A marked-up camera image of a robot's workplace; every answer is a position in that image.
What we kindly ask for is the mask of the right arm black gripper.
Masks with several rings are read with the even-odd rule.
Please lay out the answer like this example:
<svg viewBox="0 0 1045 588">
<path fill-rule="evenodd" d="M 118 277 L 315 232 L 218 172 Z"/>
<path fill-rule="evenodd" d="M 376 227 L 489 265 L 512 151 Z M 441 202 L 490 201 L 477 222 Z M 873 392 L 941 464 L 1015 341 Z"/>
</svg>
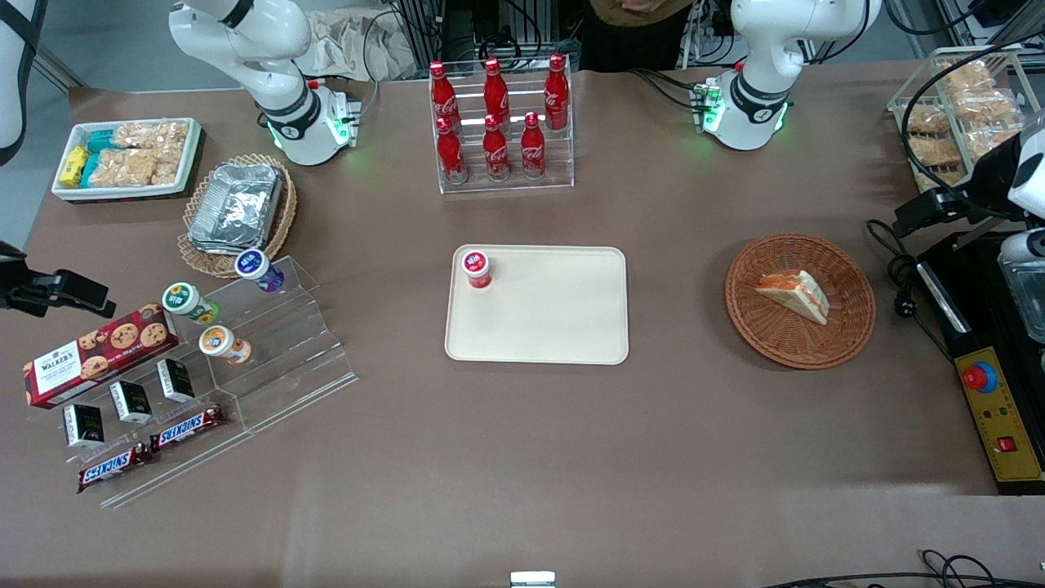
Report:
<svg viewBox="0 0 1045 588">
<path fill-rule="evenodd" d="M 109 288 L 72 271 L 55 271 L 50 278 L 30 278 L 26 254 L 1 241 L 1 309 L 44 317 L 55 306 L 68 306 L 100 317 L 114 317 L 117 305 Z"/>
</svg>

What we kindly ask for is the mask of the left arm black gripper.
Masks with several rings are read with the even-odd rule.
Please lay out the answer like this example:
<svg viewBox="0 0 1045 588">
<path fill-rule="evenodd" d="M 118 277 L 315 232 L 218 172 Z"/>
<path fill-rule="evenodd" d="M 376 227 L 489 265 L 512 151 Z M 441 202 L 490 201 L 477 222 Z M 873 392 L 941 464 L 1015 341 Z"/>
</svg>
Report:
<svg viewBox="0 0 1045 588">
<path fill-rule="evenodd" d="M 989 217 L 1024 222 L 1027 213 L 1022 206 L 1012 203 L 1009 191 L 1014 185 L 1022 186 L 1031 174 L 1028 167 L 1023 167 L 1027 161 L 1022 156 L 1026 133 L 1020 131 L 986 152 L 975 164 L 966 193 L 961 189 L 937 186 L 929 190 L 929 199 L 909 199 L 897 207 L 893 237 L 909 237 L 918 230 L 947 222 L 949 216 L 967 216 L 970 224 L 979 224 Z"/>
</svg>

